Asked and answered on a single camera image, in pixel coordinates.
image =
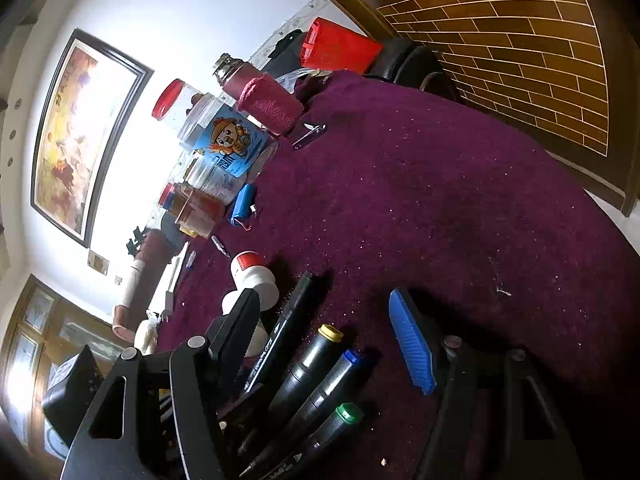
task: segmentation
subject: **blue battery pack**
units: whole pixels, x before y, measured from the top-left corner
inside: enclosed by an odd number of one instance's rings
[[[252,184],[245,184],[244,187],[238,193],[236,198],[236,204],[234,205],[234,211],[231,215],[231,225],[239,225],[236,220],[246,220],[251,216],[251,206],[254,204],[255,186]]]

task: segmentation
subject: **plastic bag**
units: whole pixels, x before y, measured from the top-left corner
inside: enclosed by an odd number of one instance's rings
[[[282,86],[287,92],[293,94],[293,91],[296,88],[296,81],[305,75],[318,75],[320,71],[317,68],[299,68],[294,70],[293,72],[289,72],[288,74],[281,75],[276,81]]]
[[[158,326],[160,318],[155,312],[146,311],[147,319],[142,320],[136,330],[133,346],[140,350],[142,355],[153,354],[158,344]]]
[[[364,74],[382,45],[337,23],[316,18],[300,51],[303,67]]]

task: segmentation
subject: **blue marker cap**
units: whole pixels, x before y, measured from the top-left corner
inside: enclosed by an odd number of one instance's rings
[[[353,350],[347,350],[343,356],[346,357],[347,361],[349,361],[352,365],[358,365],[360,363],[361,357]]]

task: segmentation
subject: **white bottle cap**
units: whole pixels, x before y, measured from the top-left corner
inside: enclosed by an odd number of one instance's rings
[[[240,290],[232,290],[224,298],[222,298],[222,314],[226,316],[229,312],[231,312],[234,305],[236,304],[236,301],[240,297],[240,292]]]
[[[255,266],[264,266],[264,263],[260,254],[254,251],[244,251],[231,260],[231,275],[238,289],[241,288],[240,283],[244,279],[244,273]]]
[[[267,267],[256,266],[245,271],[244,280],[240,283],[240,289],[252,288],[260,296],[260,310],[269,310],[280,297],[280,291],[275,283],[273,273]]]
[[[244,357],[254,357],[260,355],[264,350],[268,339],[269,334],[267,334],[267,331],[264,329],[262,323],[258,321],[258,325],[256,325],[255,327],[254,335],[251,338],[251,342],[246,349],[246,354],[244,354]]]

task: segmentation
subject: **red jar lid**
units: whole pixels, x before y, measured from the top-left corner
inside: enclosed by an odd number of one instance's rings
[[[182,79],[174,79],[171,84],[164,89],[164,91],[160,94],[158,101],[156,101],[156,106],[154,106],[154,111],[151,112],[151,116],[154,119],[158,119],[158,121],[162,121],[166,113],[169,111],[180,92],[184,88],[185,82]]]

